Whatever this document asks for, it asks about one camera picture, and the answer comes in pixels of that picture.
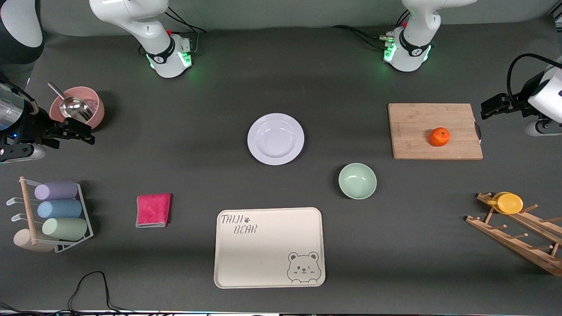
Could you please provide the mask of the pink folded cloth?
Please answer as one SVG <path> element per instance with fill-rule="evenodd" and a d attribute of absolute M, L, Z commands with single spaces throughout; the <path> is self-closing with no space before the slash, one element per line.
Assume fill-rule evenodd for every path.
<path fill-rule="evenodd" d="M 169 222 L 172 194 L 147 194 L 137 197 L 136 228 L 161 228 Z"/>

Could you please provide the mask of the purple cup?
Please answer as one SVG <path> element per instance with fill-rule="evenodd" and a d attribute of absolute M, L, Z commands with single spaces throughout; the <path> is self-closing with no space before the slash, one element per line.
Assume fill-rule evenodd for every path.
<path fill-rule="evenodd" d="M 78 194 L 78 186 L 72 181 L 48 182 L 36 186 L 34 195 L 41 201 L 73 199 Z"/>

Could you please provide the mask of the wooden peg dish rack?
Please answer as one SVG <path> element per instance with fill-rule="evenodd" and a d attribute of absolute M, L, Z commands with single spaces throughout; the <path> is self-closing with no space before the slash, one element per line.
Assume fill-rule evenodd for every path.
<path fill-rule="evenodd" d="M 488 213 L 483 219 L 479 216 L 466 216 L 465 222 L 549 274 L 562 277 L 562 216 L 540 218 L 531 214 L 532 210 L 538 208 L 538 204 L 525 206 L 524 203 L 521 212 L 500 214 L 489 204 L 496 194 L 498 193 L 477 193 L 476 199 L 489 207 Z M 504 231 L 508 227 L 506 224 L 490 224 L 494 214 L 504 215 L 528 231 L 509 234 Z"/>

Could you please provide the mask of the light green bowl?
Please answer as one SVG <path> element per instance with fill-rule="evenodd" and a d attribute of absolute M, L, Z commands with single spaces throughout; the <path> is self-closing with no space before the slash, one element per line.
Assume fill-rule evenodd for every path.
<path fill-rule="evenodd" d="M 355 200 L 369 198 L 378 185 L 375 172 L 361 163 L 345 165 L 339 173 L 338 182 L 343 194 Z"/>

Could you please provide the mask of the metal scoop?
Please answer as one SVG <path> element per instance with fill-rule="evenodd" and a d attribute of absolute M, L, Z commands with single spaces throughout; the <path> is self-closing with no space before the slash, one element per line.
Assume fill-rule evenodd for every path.
<path fill-rule="evenodd" d="M 93 112 L 85 100 L 65 94 L 53 82 L 48 82 L 47 84 L 61 98 L 59 110 L 64 117 L 73 118 L 83 123 L 92 118 Z"/>

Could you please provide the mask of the yellow cup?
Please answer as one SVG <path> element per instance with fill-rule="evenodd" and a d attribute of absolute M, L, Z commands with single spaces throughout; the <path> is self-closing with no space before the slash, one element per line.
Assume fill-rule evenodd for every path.
<path fill-rule="evenodd" d="M 500 192 L 496 194 L 489 204 L 500 214 L 516 214 L 522 211 L 523 201 L 517 194 Z"/>

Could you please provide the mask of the white round plate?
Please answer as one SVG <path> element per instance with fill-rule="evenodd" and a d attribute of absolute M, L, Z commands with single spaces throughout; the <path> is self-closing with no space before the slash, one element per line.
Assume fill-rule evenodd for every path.
<path fill-rule="evenodd" d="M 295 118 L 270 113 L 256 120 L 247 134 L 252 156 L 266 165 L 283 165 L 293 161 L 303 150 L 304 130 Z"/>

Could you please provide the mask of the beige bear print tray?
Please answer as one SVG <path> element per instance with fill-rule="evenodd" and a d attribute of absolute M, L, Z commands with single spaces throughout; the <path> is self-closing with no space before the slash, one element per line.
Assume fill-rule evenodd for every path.
<path fill-rule="evenodd" d="M 223 210 L 217 216 L 217 287 L 318 287 L 325 278 L 322 215 L 317 208 Z"/>

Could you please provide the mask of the orange mandarin fruit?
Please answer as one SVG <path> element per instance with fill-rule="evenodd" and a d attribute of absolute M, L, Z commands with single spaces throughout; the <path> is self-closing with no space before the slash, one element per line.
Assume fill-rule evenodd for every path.
<path fill-rule="evenodd" d="M 435 128 L 428 136 L 428 142 L 434 147 L 442 147 L 448 144 L 451 139 L 451 134 L 448 129 L 444 127 Z"/>

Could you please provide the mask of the wooden cutting board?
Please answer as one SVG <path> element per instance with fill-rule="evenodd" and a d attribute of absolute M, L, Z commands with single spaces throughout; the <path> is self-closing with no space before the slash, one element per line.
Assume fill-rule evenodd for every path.
<path fill-rule="evenodd" d="M 393 157 L 397 160 L 482 160 L 471 104 L 390 103 L 388 118 Z M 450 133 L 441 147 L 429 143 L 436 128 Z"/>

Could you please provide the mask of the beige cup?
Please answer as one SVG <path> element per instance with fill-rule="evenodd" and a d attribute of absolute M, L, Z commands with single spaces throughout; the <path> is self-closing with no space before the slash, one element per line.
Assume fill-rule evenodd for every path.
<path fill-rule="evenodd" d="M 36 252 L 49 252 L 56 248 L 56 245 L 54 244 L 33 245 L 31 242 L 30 231 L 27 228 L 16 232 L 13 238 L 13 242 L 16 246 L 22 249 L 36 251 Z"/>

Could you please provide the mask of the blue cup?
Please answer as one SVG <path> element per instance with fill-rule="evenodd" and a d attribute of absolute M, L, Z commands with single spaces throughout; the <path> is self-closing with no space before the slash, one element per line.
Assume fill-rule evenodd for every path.
<path fill-rule="evenodd" d="M 37 213 L 40 218 L 79 218 L 82 213 L 82 203 L 75 199 L 58 199 L 42 202 Z"/>

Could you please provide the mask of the green cup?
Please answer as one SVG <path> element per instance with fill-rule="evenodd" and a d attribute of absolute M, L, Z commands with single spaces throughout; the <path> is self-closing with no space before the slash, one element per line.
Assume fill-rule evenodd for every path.
<path fill-rule="evenodd" d="M 44 235 L 66 241 L 82 239 L 87 230 L 87 222 L 82 218 L 50 218 L 42 224 Z"/>

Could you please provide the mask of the pink bowl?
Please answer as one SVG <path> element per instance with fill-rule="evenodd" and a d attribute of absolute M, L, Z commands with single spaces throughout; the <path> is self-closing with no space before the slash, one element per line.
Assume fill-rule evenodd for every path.
<path fill-rule="evenodd" d="M 100 96 L 98 96 L 97 92 L 86 86 L 77 86 L 65 90 L 64 93 L 66 95 L 80 97 L 83 100 L 85 100 L 85 102 L 87 102 L 88 106 L 93 112 L 93 116 L 92 118 L 90 118 L 90 120 L 86 122 L 86 124 L 90 126 L 92 130 L 98 128 L 98 126 L 101 124 L 102 120 L 104 119 L 105 108 L 104 108 L 104 103 L 100 99 Z M 49 110 L 50 118 L 57 122 L 62 122 L 65 118 L 63 114 L 60 112 L 59 106 L 61 102 L 62 99 L 60 97 L 55 98 Z"/>

